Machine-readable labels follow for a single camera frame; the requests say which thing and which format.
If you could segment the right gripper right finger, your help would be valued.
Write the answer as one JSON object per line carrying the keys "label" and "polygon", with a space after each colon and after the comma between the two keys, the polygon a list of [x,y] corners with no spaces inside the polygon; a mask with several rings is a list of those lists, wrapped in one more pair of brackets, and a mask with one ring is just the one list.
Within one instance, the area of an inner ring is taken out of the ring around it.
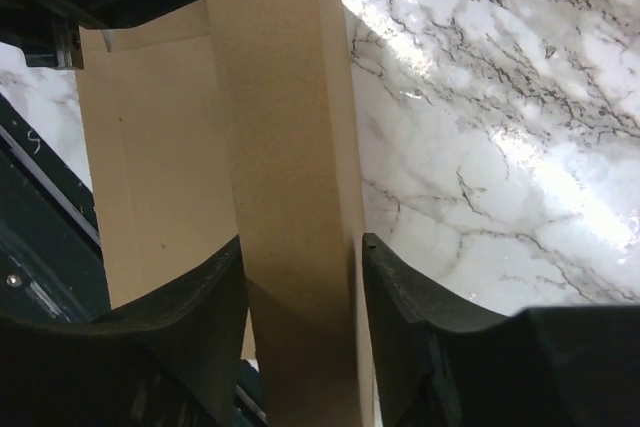
{"label": "right gripper right finger", "polygon": [[635,426],[639,310],[504,316],[405,263],[377,235],[362,264],[386,426]]}

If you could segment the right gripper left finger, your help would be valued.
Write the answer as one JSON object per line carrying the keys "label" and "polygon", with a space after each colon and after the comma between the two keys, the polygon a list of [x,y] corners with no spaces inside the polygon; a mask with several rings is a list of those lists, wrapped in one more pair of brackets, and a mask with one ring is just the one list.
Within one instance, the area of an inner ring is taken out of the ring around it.
{"label": "right gripper left finger", "polygon": [[248,312],[238,239],[87,324],[1,320],[5,426],[227,426]]}

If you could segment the brown cardboard box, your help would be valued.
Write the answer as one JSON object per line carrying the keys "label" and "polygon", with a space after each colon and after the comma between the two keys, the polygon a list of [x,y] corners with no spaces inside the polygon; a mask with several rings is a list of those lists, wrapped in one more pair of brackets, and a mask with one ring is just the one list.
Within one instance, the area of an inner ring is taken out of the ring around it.
{"label": "brown cardboard box", "polygon": [[241,242],[272,426],[370,426],[356,112],[341,0],[200,0],[81,33],[110,301]]}

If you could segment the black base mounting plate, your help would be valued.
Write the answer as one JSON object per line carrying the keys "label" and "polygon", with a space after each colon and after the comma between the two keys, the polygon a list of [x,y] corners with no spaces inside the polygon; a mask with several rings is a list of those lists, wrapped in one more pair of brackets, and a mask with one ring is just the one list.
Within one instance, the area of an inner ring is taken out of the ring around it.
{"label": "black base mounting plate", "polygon": [[110,311],[93,196],[1,102],[1,312],[89,322]]}

